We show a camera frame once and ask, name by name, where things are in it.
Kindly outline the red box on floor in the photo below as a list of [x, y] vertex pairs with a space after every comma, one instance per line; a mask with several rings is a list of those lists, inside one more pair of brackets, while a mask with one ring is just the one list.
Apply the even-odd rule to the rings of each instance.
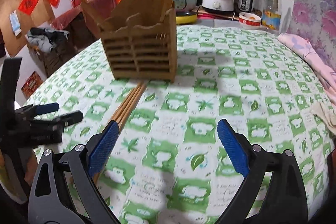
[[42, 78], [36, 71], [34, 71], [21, 87], [21, 91], [24, 97], [28, 99], [37, 90], [37, 88], [41, 86], [42, 83]]

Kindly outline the pile of grey clothes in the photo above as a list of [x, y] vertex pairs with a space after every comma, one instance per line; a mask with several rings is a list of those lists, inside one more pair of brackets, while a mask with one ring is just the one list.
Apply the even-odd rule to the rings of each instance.
[[27, 33], [29, 45], [36, 46], [43, 53], [52, 52], [57, 46], [65, 43], [70, 33], [65, 30], [57, 30], [51, 27], [32, 27]]

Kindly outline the beige crumpled cloth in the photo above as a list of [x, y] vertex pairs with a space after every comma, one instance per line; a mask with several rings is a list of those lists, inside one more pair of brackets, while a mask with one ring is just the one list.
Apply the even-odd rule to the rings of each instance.
[[322, 102], [314, 102], [310, 111], [313, 115], [321, 118], [330, 130], [335, 130], [335, 113], [333, 113], [333, 108], [329, 109]]

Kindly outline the green white patterned tablecloth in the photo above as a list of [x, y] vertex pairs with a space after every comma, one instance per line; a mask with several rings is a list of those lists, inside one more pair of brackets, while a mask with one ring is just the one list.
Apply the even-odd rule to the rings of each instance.
[[179, 26], [177, 42], [174, 82], [147, 83], [97, 183], [114, 215], [214, 223], [243, 180], [218, 139], [221, 119], [267, 151], [293, 151], [314, 215], [326, 200], [334, 145], [310, 112], [330, 101], [309, 65], [262, 31]]

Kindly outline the red diamond paper decoration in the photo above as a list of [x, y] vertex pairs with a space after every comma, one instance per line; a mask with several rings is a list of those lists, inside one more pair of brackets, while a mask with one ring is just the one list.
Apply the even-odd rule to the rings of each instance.
[[27, 15], [31, 15], [38, 2], [39, 0], [22, 0], [18, 10]]

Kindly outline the wooden utensil holder box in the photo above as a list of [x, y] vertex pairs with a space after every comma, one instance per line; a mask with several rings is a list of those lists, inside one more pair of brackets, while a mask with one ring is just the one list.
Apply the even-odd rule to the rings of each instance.
[[115, 79], [173, 82], [177, 71], [175, 9], [166, 0], [121, 0], [97, 24]]

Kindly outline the pink folded cloth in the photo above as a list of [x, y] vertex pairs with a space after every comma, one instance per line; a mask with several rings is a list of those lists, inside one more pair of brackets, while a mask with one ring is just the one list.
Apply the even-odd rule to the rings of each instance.
[[280, 34], [277, 39], [314, 70], [331, 103], [335, 105], [335, 71], [322, 61], [310, 41], [293, 34]]

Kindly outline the yellow dish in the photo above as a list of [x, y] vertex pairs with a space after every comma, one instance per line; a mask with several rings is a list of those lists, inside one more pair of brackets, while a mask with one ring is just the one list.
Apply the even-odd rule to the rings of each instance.
[[177, 11], [176, 12], [176, 24], [177, 25], [185, 25], [185, 24], [193, 24], [197, 22], [198, 15], [193, 11]]

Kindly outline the clear oil bottle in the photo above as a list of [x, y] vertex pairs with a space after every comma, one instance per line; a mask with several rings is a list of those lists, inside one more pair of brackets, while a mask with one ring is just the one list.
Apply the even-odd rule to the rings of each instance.
[[262, 25], [271, 30], [280, 28], [281, 15], [278, 13], [278, 0], [264, 0], [264, 10], [261, 17]]

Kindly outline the red white bowl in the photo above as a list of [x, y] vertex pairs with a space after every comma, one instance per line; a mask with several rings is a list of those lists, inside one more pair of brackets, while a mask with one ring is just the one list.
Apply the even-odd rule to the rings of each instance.
[[261, 26], [261, 18], [255, 14], [241, 12], [239, 14], [239, 23], [246, 30], [256, 30]]

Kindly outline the floral plastic curtain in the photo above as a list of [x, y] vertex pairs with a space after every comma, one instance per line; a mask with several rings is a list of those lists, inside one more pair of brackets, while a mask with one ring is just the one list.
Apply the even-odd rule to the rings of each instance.
[[294, 0], [288, 32], [308, 39], [322, 61], [335, 69], [335, 0]]

